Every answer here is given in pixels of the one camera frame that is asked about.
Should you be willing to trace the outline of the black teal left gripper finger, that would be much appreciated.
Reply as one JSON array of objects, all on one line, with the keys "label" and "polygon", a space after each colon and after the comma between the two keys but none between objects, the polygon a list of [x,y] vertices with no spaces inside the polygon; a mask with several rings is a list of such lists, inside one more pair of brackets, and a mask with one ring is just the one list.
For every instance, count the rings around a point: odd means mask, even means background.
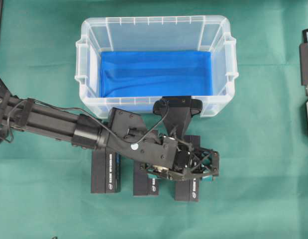
[{"label": "black teal left gripper finger", "polygon": [[203,182],[212,182],[213,181],[213,176],[212,175],[205,176],[205,177],[202,177],[201,180]]},{"label": "black teal left gripper finger", "polygon": [[163,179],[161,175],[147,174],[147,176],[151,179]]}]

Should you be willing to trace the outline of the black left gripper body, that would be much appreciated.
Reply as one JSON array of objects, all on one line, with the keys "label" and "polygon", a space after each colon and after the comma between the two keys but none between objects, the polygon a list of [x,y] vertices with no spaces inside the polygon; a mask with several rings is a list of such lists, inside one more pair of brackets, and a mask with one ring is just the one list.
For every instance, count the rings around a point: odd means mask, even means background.
[{"label": "black left gripper body", "polygon": [[179,141],[172,168],[141,163],[141,170],[146,174],[161,175],[171,181],[187,181],[212,175],[219,176],[219,153],[213,149],[193,146],[185,137]]}]

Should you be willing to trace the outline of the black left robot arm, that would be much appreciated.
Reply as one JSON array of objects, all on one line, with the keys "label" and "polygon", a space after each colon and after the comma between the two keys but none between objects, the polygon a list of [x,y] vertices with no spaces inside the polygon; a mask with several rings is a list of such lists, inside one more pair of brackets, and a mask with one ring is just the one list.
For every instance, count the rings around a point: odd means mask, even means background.
[{"label": "black left robot arm", "polygon": [[190,96],[162,97],[153,105],[166,133],[147,128],[141,115],[112,108],[104,122],[80,108],[60,108],[35,99],[14,96],[0,79],[0,143],[12,142],[13,131],[27,131],[72,146],[110,149],[140,163],[140,170],[173,181],[219,175],[219,153],[185,139],[202,102]]}]

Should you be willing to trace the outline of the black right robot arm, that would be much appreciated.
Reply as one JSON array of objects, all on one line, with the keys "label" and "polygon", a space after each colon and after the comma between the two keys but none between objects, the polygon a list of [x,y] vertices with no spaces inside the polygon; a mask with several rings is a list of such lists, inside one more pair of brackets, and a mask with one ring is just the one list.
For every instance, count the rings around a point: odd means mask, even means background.
[{"label": "black right robot arm", "polygon": [[299,46],[301,85],[305,87],[308,96],[308,29],[303,30],[302,34],[303,42]]}]

